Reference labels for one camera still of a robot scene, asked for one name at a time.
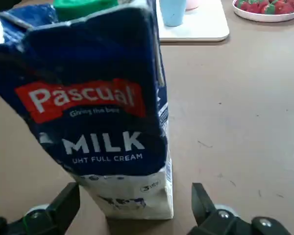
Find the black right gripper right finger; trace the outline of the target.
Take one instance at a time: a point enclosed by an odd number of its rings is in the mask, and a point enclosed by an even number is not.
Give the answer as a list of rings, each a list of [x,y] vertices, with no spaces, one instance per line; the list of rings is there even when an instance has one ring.
[[[276,219],[258,216],[246,222],[228,209],[218,209],[201,183],[192,183],[192,212],[197,225],[190,235],[290,235]]]

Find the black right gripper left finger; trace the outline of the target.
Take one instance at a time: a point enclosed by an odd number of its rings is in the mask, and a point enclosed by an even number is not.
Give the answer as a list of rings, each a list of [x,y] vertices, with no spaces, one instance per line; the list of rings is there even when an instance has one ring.
[[[68,183],[46,207],[37,207],[8,223],[0,217],[0,235],[64,235],[78,212],[78,183]]]

